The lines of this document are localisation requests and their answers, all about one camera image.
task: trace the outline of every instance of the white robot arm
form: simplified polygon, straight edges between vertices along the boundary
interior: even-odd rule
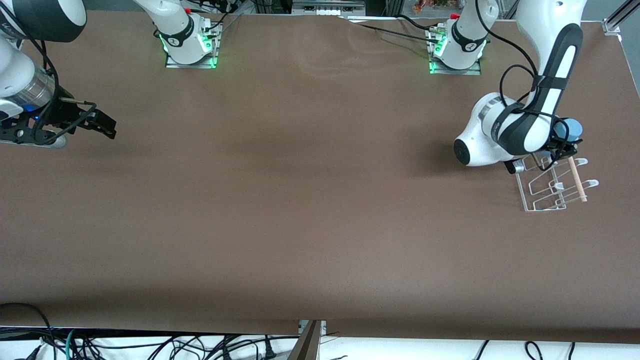
[[[133,0],[156,25],[165,51],[179,64],[200,61],[212,51],[211,20],[187,13],[180,0]]]
[[[179,64],[192,64],[212,51],[211,25],[188,13],[179,0],[134,0],[156,25],[164,49]],[[0,36],[12,40],[70,42],[86,24],[82,0],[0,0]],[[0,142],[60,148],[76,127],[114,138],[116,122],[95,104],[73,99],[49,72],[35,64],[7,39],[0,38]],[[78,105],[90,105],[82,110]],[[58,127],[54,132],[45,125]]]
[[[477,8],[479,11],[475,1],[469,1],[460,18],[444,23],[446,39],[434,55],[452,69],[468,69],[482,55],[487,32],[477,13],[482,15],[488,29],[498,19],[499,8],[495,0],[479,0]]]
[[[115,137],[113,119],[60,87],[55,68],[36,42],[73,41],[85,23],[82,0],[0,0],[0,142],[59,148],[76,127]],[[31,41],[51,72],[7,39]],[[82,110],[79,104],[92,107]],[[45,125],[61,131],[45,130]]]
[[[468,166],[511,161],[540,150],[553,160],[573,155],[581,140],[570,141],[573,131],[557,116],[575,60],[582,45],[580,19],[587,0],[521,0],[516,21],[534,46],[539,70],[525,104],[500,93],[484,96],[474,106],[454,152]],[[558,129],[564,130],[564,138]]]

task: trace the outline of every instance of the metal mounting plate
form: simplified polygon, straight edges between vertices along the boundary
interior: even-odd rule
[[[438,35],[433,34],[429,30],[425,30],[424,34],[428,39],[436,39]],[[480,75],[480,61],[476,60],[476,62],[471,65],[470,68],[464,70],[452,69],[442,62],[437,56],[434,55],[436,48],[436,44],[427,42],[427,52],[429,53],[429,73],[430,74],[447,74],[447,75]]]
[[[223,24],[217,25],[211,30],[211,52],[200,61],[189,65],[175,62],[169,54],[166,55],[164,67],[168,69],[215,69],[218,66],[218,53],[220,53],[220,40],[222,39]]]

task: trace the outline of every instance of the wire rack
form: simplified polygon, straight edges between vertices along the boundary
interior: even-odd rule
[[[524,171],[516,174],[520,196],[525,211],[553,211],[566,209],[572,202],[586,201],[581,195],[572,174],[570,161],[575,168],[587,165],[585,158],[568,158],[558,161],[548,170],[540,172],[538,165],[546,168],[551,159],[548,156],[531,154],[522,159]],[[596,179],[581,181],[584,190],[596,187],[600,182]]]

